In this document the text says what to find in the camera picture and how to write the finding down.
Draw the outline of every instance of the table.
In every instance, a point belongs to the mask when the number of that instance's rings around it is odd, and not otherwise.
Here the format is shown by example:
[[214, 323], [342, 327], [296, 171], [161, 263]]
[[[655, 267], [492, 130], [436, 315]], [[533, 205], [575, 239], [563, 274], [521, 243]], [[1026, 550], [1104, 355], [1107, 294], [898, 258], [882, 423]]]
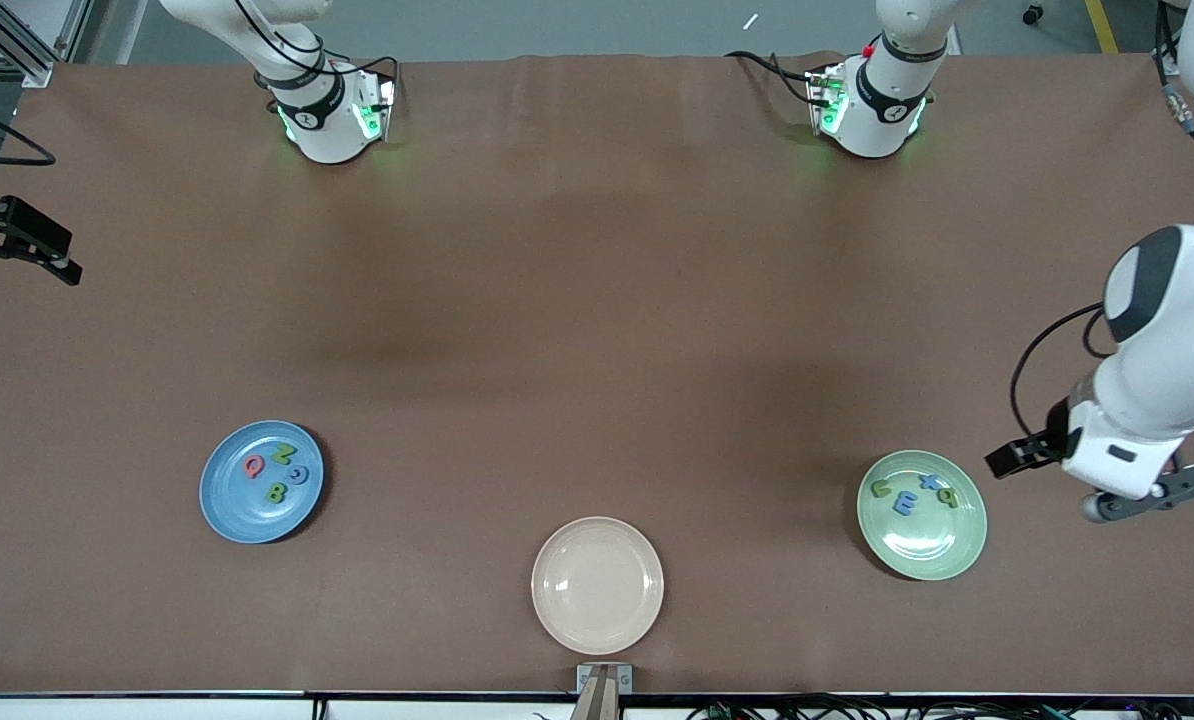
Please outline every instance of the table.
[[[318, 167], [250, 69], [59, 68], [17, 118], [57, 167], [0, 170], [85, 266], [0, 263], [0, 691], [568, 688], [530, 566], [603, 513], [665, 566], [642, 691], [1194, 693], [1194, 503], [1098, 527], [1059, 470], [981, 463], [1033, 334], [1194, 223], [1194, 143], [1140, 55], [936, 88], [866, 161], [737, 60], [416, 64], [392, 146]], [[201, 466], [264, 418], [328, 496], [233, 544]], [[904, 447], [980, 484], [958, 579], [854, 528]]]

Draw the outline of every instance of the green led light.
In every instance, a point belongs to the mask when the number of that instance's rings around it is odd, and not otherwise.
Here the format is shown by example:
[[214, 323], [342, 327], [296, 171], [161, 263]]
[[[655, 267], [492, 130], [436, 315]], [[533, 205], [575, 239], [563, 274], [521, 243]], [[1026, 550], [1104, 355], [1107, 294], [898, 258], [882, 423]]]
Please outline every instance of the green led light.
[[287, 137], [291, 142], [298, 142], [297, 140], [295, 140], [294, 129], [290, 128], [290, 119], [287, 118], [287, 111], [282, 110], [281, 105], [277, 106], [277, 117], [281, 118], [281, 124], [287, 128]]
[[361, 107], [359, 105], [353, 105], [353, 113], [356, 115], [356, 119], [358, 119], [361, 135], [364, 135], [367, 140], [378, 137], [381, 133], [378, 119], [374, 119], [376, 118], [376, 113], [369, 106]]
[[836, 133], [841, 127], [841, 116], [845, 113], [848, 104], [848, 97], [845, 92], [839, 92], [833, 99], [833, 104], [829, 105], [824, 110], [824, 122], [821, 123], [821, 129], [825, 133]]
[[917, 123], [921, 123], [921, 111], [927, 109], [927, 100], [922, 100], [921, 105], [917, 105], [917, 110], [913, 111], [913, 122], [911, 127], [907, 127], [907, 135], [917, 133]]

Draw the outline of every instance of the metal mount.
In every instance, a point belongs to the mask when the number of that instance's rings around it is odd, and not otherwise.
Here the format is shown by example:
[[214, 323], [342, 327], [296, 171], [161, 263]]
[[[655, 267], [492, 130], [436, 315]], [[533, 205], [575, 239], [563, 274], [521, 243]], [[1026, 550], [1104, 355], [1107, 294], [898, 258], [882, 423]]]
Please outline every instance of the metal mount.
[[841, 103], [847, 101], [845, 63], [830, 64], [817, 73], [806, 73], [806, 96], [812, 100], [829, 101], [830, 107], [821, 107], [816, 104], [808, 105], [811, 113], [811, 131], [820, 135], [825, 129], [827, 133], [836, 131], [841, 115]]
[[1141, 500], [1128, 500], [1110, 492], [1101, 492], [1089, 496], [1083, 503], [1082, 511], [1093, 523], [1112, 523], [1153, 510], [1174, 510], [1181, 501], [1192, 498], [1194, 498], [1194, 464], [1187, 466], [1178, 473], [1161, 475], [1149, 496]]
[[585, 661], [576, 667], [576, 678], [581, 678], [581, 689], [570, 720], [618, 720], [618, 696], [633, 693], [632, 665]]
[[614, 669], [618, 694], [633, 694], [633, 666], [628, 661], [584, 661], [576, 666], [576, 693], [584, 693], [589, 676], [602, 667]]
[[59, 55], [33, 30], [0, 4], [0, 53], [24, 73], [24, 87], [39, 88], [50, 82]]

